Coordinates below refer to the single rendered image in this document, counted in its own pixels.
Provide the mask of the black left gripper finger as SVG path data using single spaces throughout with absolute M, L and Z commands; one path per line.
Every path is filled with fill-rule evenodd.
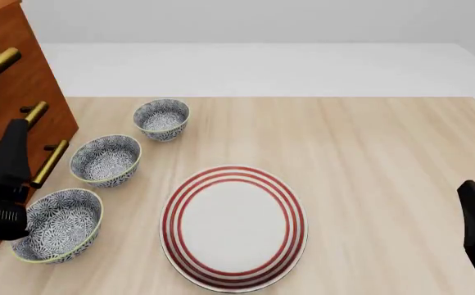
M 29 181 L 27 135 L 29 123 L 24 119 L 11 120 L 0 142 L 0 184 L 21 186 Z

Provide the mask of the wooden drawer front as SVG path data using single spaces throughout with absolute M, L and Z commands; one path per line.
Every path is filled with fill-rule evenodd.
M 0 100 L 37 102 L 55 83 L 20 2 L 0 0 L 0 53 L 8 48 L 21 53 L 21 59 L 0 74 Z
M 27 152 L 32 177 L 35 176 L 50 154 L 50 152 L 45 152 L 43 147 L 48 144 L 58 144 L 62 139 L 66 139 L 70 145 L 72 137 L 79 129 L 70 108 L 65 102 L 50 102 L 48 105 L 49 108 L 45 115 L 28 132 Z M 34 192 L 38 190 L 29 186 L 31 179 L 24 184 L 24 186 L 29 187 L 29 195 L 25 200 L 25 205 L 30 201 Z
M 46 90 L 43 90 L 42 91 L 42 95 L 43 97 L 39 100 L 37 100 L 37 102 L 40 102 L 40 101 L 45 101 L 47 103 L 50 103 L 50 102 L 55 102 L 55 103 L 61 103 L 61 102 L 65 102 L 63 96 L 62 96 L 62 92 L 61 90 L 59 89 L 55 79 L 54 79 L 54 85 Z M 25 101 L 20 101 L 20 100 L 0 100 L 0 103 L 3 103 L 3 102 L 18 102 L 21 106 L 31 106 L 31 105 L 35 105 L 37 102 L 25 102 Z

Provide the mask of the wooden cabinet with drawers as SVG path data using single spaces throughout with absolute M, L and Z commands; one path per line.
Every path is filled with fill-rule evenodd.
M 30 120 L 27 150 L 33 189 L 41 188 L 79 129 L 22 0 L 0 0 L 0 138 L 12 119 Z

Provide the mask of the large blue patterned bowl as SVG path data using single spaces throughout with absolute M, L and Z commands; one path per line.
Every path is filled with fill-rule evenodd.
M 93 245 L 104 213 L 101 198 L 84 188 L 50 193 L 26 208 L 29 235 L 10 243 L 18 260 L 60 264 Z

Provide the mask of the medium blue patterned bowl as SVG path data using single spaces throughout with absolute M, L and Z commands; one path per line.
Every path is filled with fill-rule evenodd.
M 95 188 L 113 188 L 128 181 L 142 157 L 141 144 L 124 134 L 95 138 L 70 158 L 70 173 Z

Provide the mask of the small blue patterned bowl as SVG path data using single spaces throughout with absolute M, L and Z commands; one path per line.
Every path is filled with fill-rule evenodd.
M 169 142 L 185 130 L 189 117 L 185 102 L 161 98 L 141 105 L 133 114 L 133 122 L 149 139 Z

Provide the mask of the white plate with red rings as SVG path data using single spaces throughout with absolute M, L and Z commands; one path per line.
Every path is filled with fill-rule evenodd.
M 204 289 L 247 293 L 285 277 L 305 250 L 305 208 L 278 177 L 251 166 L 213 166 L 185 179 L 161 211 L 163 253 Z

